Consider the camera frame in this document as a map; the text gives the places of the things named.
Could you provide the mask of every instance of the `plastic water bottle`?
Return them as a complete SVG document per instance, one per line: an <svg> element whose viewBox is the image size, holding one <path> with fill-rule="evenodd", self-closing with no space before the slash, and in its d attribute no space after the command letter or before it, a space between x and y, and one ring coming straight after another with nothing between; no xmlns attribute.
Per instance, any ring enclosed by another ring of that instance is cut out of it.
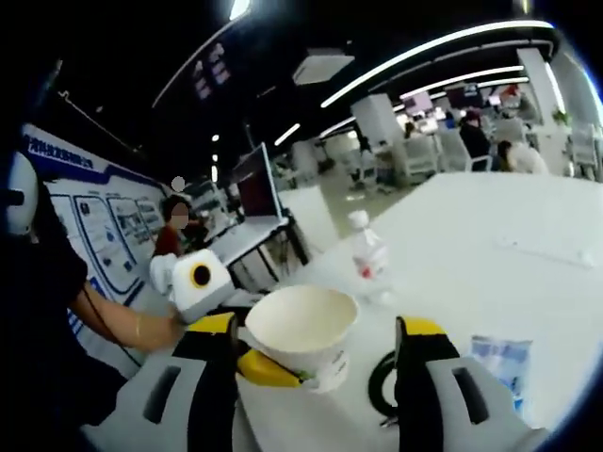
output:
<svg viewBox="0 0 603 452"><path fill-rule="evenodd" d="M362 295L371 302L387 302L391 296L387 246L370 229L366 210L356 210L348 218L355 231L352 259L358 274L365 281Z"/></svg>

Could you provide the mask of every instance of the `red shirt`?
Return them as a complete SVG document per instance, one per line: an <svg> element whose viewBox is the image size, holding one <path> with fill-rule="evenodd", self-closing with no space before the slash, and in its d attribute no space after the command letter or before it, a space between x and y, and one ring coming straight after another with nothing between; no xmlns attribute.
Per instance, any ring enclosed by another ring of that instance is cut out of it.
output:
<svg viewBox="0 0 603 452"><path fill-rule="evenodd" d="M178 242L178 233L166 225L159 232L153 256L165 256L170 253L175 254L176 257L180 256L180 245Z"/></svg>

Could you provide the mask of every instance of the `bottle label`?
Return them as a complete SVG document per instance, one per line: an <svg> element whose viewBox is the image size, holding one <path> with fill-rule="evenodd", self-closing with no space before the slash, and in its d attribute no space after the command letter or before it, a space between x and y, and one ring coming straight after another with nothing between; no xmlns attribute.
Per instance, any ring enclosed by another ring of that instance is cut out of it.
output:
<svg viewBox="0 0 603 452"><path fill-rule="evenodd" d="M378 247L368 257L354 256L353 261L362 278L371 280L382 273L388 265L387 247Z"/></svg>

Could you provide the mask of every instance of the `yellow ring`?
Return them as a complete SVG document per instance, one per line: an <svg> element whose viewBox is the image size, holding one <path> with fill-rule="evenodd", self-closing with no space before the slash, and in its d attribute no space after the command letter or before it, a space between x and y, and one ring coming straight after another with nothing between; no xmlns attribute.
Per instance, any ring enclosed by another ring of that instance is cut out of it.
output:
<svg viewBox="0 0 603 452"><path fill-rule="evenodd" d="M190 282L192 283L192 285L194 285L194 286L195 286L195 287L197 287L198 289L203 289L204 287L206 287L206 286L207 286L207 284L198 284L198 283L195 281L195 270L196 270L197 268L199 268L200 266L204 266L205 268L207 268L207 271L209 272L209 281L211 281L211 270L210 270L210 269L209 269L209 267L208 267L206 264L204 264L204 263L200 263L200 264L197 264L196 266L193 266L193 267L190 269L190 275L189 275L189 277L190 277Z"/></svg>

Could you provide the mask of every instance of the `pillar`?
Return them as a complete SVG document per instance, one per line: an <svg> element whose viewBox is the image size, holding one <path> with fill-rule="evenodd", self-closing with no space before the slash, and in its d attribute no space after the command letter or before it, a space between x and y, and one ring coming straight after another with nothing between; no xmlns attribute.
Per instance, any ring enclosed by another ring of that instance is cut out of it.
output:
<svg viewBox="0 0 603 452"><path fill-rule="evenodd" d="M603 126L603 105L584 64L567 42L562 42L550 66L562 92L572 124Z"/></svg>
<svg viewBox="0 0 603 452"><path fill-rule="evenodd" d="M310 141L296 141L291 146L293 165L295 169L308 176L318 175L318 161L314 145Z"/></svg>
<svg viewBox="0 0 603 452"><path fill-rule="evenodd" d="M543 125L545 127L556 127L553 113L558 108L564 110L564 106L560 105L557 100L558 94L561 96L561 92L551 82L543 56L536 48L517 49L517 55L530 78L530 85L536 96Z"/></svg>
<svg viewBox="0 0 603 452"><path fill-rule="evenodd" d="M368 96L351 106L351 113L371 147L379 146L382 141L393 144L402 137L393 108L387 94Z"/></svg>

